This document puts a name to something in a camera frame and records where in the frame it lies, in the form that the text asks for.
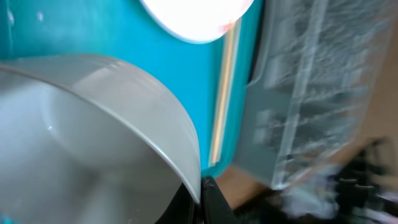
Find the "wooden floor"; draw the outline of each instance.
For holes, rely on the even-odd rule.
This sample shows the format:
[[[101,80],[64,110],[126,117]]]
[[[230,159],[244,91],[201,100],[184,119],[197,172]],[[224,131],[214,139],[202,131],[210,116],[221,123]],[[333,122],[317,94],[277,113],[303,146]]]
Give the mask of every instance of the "wooden floor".
[[[398,174],[398,26],[387,51],[384,66],[378,76],[361,133],[355,142],[330,159],[330,163],[344,163],[355,154],[358,146],[369,138],[388,136],[392,139],[396,153],[383,151],[382,159],[394,166]],[[386,186],[398,189],[398,178],[392,175],[379,180]],[[232,208],[256,196],[266,186],[256,182],[247,174],[230,167],[221,175],[217,183]]]

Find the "black object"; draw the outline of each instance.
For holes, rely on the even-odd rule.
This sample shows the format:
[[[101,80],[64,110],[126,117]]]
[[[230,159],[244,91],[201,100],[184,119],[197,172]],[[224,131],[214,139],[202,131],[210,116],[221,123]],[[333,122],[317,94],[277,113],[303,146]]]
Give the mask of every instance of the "black object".
[[[156,224],[240,224],[229,207],[216,181],[202,179],[201,205],[196,205],[182,184]]]

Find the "dish rack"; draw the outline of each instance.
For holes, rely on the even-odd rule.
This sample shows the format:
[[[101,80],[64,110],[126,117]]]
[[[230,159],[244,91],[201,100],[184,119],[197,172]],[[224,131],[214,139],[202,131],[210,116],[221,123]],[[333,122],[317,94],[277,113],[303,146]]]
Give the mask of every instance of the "dish rack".
[[[393,2],[266,1],[238,167],[281,189],[354,138],[395,20]]]

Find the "blue surface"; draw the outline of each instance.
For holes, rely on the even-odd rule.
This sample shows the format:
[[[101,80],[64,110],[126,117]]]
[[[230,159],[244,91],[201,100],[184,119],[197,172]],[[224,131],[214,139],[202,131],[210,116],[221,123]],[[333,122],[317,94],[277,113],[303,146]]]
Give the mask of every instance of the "blue surface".
[[[219,174],[238,137],[262,0],[243,19],[238,64],[222,159],[204,174]],[[189,44],[172,37],[138,0],[0,1],[0,58],[99,53],[149,72],[181,101],[196,127],[201,167],[207,168],[223,40]]]

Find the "blue tray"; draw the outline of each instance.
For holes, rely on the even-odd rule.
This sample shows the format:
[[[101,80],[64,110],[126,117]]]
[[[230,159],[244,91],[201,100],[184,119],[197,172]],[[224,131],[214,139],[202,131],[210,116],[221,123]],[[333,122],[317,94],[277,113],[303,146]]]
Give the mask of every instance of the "blue tray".
[[[223,40],[189,44],[172,37],[138,0],[0,1],[0,58],[99,53],[149,72],[181,101],[196,127],[203,175],[231,162],[238,137],[262,0],[243,17],[238,63],[220,163],[208,169]]]

